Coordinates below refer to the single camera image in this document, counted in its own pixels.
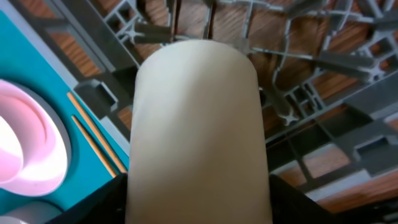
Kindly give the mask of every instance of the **wooden chopstick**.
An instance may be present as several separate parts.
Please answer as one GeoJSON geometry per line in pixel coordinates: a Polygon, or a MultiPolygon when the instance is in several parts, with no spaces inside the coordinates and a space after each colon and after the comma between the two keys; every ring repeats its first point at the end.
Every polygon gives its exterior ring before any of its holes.
{"type": "Polygon", "coordinates": [[[101,152],[100,149],[98,149],[98,146],[95,144],[94,140],[91,138],[91,136],[88,134],[86,129],[83,127],[83,125],[80,123],[79,120],[73,115],[72,120],[75,122],[76,126],[79,128],[80,132],[84,135],[86,140],[88,141],[88,144],[90,144],[91,148],[93,148],[95,154],[97,154],[98,158],[104,164],[105,168],[108,170],[108,172],[111,174],[112,177],[116,177],[117,173],[115,169],[113,169],[112,165],[110,162],[105,158],[104,154],[101,152]]]}
{"type": "Polygon", "coordinates": [[[94,132],[94,135],[97,137],[99,142],[102,144],[106,153],[108,153],[108,155],[111,157],[113,162],[116,164],[116,167],[118,167],[120,172],[126,173],[127,170],[126,170],[124,164],[122,163],[122,161],[120,160],[118,155],[116,155],[116,153],[113,151],[113,149],[111,148],[109,143],[106,141],[105,137],[102,135],[100,130],[97,128],[94,121],[88,116],[87,112],[83,109],[81,104],[76,100],[75,96],[73,96],[73,94],[71,92],[68,92],[67,96],[68,96],[69,100],[73,103],[75,108],[79,111],[79,113],[83,117],[83,119],[86,121],[86,123],[88,124],[90,129],[94,132]]]}

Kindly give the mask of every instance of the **wooden stick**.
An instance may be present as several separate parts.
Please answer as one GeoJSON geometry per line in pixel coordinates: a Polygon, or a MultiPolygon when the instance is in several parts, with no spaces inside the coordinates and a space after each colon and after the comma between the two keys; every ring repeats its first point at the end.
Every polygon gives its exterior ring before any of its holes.
{"type": "Polygon", "coordinates": [[[95,154],[97,154],[98,158],[104,164],[105,168],[108,170],[108,172],[111,174],[112,177],[116,177],[116,171],[113,169],[112,165],[110,162],[105,158],[104,154],[98,149],[97,145],[95,144],[94,140],[91,138],[91,136],[88,134],[86,129],[83,127],[83,125],[80,123],[79,120],[73,115],[72,120],[75,122],[76,126],[79,128],[80,132],[84,135],[86,140],[88,141],[88,144],[90,144],[91,148],[93,148],[95,154]]]}
{"type": "Polygon", "coordinates": [[[111,148],[109,143],[106,141],[105,137],[102,135],[100,130],[97,128],[94,121],[88,116],[87,112],[83,109],[83,107],[80,105],[80,103],[76,100],[75,96],[73,96],[73,94],[71,92],[68,92],[67,96],[68,96],[69,100],[73,103],[73,105],[75,105],[75,108],[79,111],[80,115],[86,121],[86,123],[88,124],[90,129],[94,132],[95,136],[97,137],[99,142],[104,147],[106,153],[108,153],[108,155],[111,157],[113,162],[116,164],[116,167],[118,167],[120,172],[126,173],[127,170],[124,167],[124,164],[122,163],[122,161],[120,160],[118,155],[116,155],[116,153],[113,151],[113,149],[111,148]]]}

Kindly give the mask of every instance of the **wooden surface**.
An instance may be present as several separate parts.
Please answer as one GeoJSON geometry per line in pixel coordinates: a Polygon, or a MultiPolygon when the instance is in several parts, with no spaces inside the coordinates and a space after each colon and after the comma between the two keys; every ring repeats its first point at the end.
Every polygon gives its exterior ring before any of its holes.
{"type": "MultiPolygon", "coordinates": [[[[54,17],[54,14],[46,7],[42,0],[20,1],[35,16],[54,17]]],[[[119,0],[98,0],[98,2],[103,6],[105,12],[109,12],[117,5],[119,0]]],[[[287,5],[292,1],[268,0],[267,2],[287,5]]],[[[334,1],[330,1],[328,7],[332,7],[333,4],[334,1]]],[[[358,11],[356,3],[353,6],[353,10],[358,11]]],[[[164,7],[164,0],[146,0],[146,11],[154,24],[166,24],[167,12],[164,7]]],[[[183,0],[178,23],[178,33],[200,35],[203,32],[205,14],[206,7],[203,3],[183,0]]],[[[243,6],[218,6],[214,18],[213,39],[224,43],[239,41],[243,31],[245,16],[246,8],[243,6]]],[[[278,50],[285,20],[286,17],[282,14],[255,9],[249,29],[250,45],[278,50]]],[[[294,20],[292,29],[290,30],[289,51],[316,55],[323,40],[327,22],[327,19],[316,19],[313,17],[294,20]]],[[[333,38],[330,49],[335,52],[346,52],[354,49],[365,40],[368,30],[368,25],[348,22],[344,29],[333,38]]],[[[72,36],[67,34],[52,34],[52,37],[84,75],[91,76],[100,72],[72,36]]],[[[147,58],[159,49],[159,45],[138,45],[136,48],[144,58],[147,58]]],[[[274,68],[275,57],[256,54],[251,55],[250,59],[257,70],[260,85],[269,82],[271,71],[274,68]]],[[[296,58],[288,58],[277,79],[277,85],[279,88],[287,90],[304,78],[307,78],[312,69],[313,65],[309,62],[296,58]]],[[[327,99],[356,82],[357,80],[354,78],[348,78],[335,73],[326,73],[314,80],[313,84],[321,97],[327,99]]],[[[128,109],[122,110],[119,113],[119,117],[126,126],[130,127],[131,113],[128,109]]],[[[263,119],[266,134],[272,133],[282,126],[280,119],[276,116],[272,108],[263,111],[263,119]]],[[[392,122],[391,125],[398,129],[398,121],[392,122]]],[[[348,162],[339,149],[333,149],[325,155],[305,161],[314,176],[322,175],[348,162]]],[[[281,174],[281,176],[292,185],[298,185],[304,181],[303,175],[300,172],[299,169],[293,168],[289,172],[281,174]]],[[[393,196],[398,196],[398,172],[332,195],[319,203],[331,212],[339,212],[393,196]]]]}

